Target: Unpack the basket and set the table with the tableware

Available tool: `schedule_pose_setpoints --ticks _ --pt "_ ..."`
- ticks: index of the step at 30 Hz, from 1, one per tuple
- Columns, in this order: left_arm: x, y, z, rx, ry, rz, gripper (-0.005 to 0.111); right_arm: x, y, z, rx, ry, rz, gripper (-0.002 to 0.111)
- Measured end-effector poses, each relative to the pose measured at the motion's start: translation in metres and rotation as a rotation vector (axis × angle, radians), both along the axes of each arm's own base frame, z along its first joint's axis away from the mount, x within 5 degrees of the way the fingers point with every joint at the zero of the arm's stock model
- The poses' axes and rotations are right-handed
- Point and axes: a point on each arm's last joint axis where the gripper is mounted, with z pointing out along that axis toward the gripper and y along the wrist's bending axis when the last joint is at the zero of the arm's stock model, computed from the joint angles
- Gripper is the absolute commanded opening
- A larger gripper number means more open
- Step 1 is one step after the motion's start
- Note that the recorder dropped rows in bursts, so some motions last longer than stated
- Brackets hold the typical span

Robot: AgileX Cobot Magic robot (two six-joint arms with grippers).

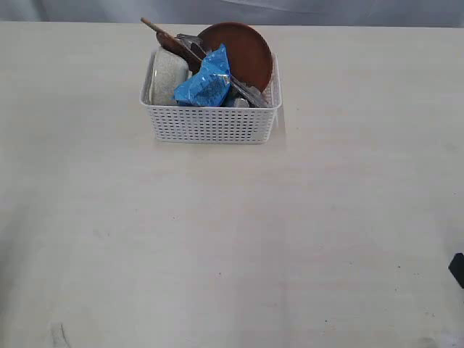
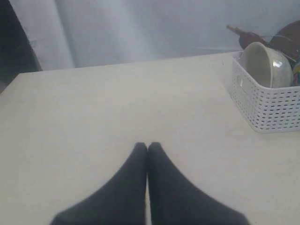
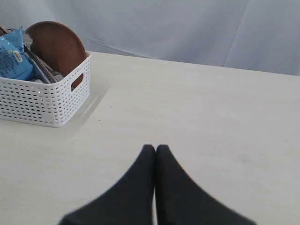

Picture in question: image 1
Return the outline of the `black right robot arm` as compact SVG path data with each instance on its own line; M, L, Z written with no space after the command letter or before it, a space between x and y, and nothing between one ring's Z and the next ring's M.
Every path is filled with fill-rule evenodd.
M460 287L464 289L464 254L455 254L448 266L448 269Z

